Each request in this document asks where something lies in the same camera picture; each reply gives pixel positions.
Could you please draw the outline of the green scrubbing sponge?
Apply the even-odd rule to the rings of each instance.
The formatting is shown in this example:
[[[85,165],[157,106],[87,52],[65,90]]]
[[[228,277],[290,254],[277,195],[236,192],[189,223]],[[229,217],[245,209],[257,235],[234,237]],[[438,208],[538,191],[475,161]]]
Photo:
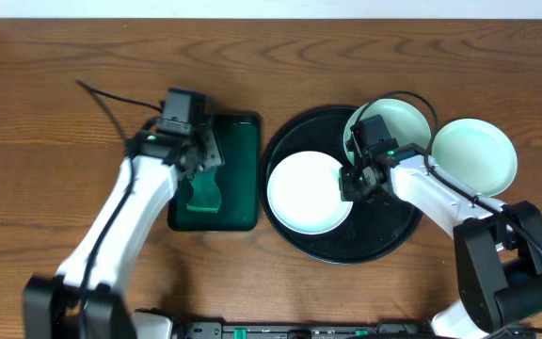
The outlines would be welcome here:
[[[193,194],[186,208],[192,212],[217,213],[221,205],[221,192],[215,181],[216,168],[197,173],[191,180]]]

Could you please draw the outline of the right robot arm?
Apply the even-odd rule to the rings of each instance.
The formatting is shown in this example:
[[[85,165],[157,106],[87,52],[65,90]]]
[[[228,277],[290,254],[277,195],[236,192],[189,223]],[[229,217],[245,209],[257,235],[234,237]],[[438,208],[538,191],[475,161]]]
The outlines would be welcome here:
[[[408,202],[454,241],[459,300],[435,315],[435,335],[499,338],[540,333],[523,320],[542,313],[542,215],[529,202],[486,198],[410,144],[374,146],[339,171],[343,199],[384,191]]]

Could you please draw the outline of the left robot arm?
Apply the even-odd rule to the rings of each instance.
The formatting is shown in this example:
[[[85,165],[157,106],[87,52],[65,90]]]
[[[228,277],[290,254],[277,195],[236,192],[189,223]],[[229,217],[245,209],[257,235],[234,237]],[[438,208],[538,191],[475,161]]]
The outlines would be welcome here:
[[[27,338],[176,338],[176,321],[125,307],[136,258],[182,179],[223,165],[210,121],[161,119],[125,139],[114,188],[87,235],[51,279],[33,276],[23,294]]]

